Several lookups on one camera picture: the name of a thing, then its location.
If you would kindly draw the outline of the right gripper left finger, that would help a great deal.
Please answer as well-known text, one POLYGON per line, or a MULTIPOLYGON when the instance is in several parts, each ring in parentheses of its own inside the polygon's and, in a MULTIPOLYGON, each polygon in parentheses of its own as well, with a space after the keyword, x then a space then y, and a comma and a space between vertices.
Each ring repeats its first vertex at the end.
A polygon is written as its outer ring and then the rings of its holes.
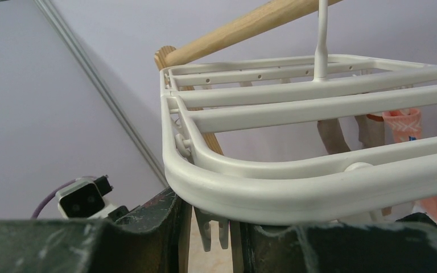
POLYGON ((178 272, 189 209, 166 189, 116 221, 0 220, 0 272, 178 272))

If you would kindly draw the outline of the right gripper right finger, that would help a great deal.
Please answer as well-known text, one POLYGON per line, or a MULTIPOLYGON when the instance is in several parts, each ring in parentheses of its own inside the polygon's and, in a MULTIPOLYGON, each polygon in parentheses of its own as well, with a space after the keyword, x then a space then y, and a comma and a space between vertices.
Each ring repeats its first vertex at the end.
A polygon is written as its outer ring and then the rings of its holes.
POLYGON ((394 222, 241 224, 246 272, 437 272, 437 224, 424 213, 394 222))

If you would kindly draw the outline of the white clip hanger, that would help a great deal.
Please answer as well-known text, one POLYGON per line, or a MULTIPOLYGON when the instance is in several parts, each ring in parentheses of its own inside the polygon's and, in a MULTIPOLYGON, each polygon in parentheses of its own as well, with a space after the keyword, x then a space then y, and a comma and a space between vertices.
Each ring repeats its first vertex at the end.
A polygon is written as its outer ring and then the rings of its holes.
POLYGON ((437 220, 437 1, 172 1, 166 179, 212 218, 437 220))

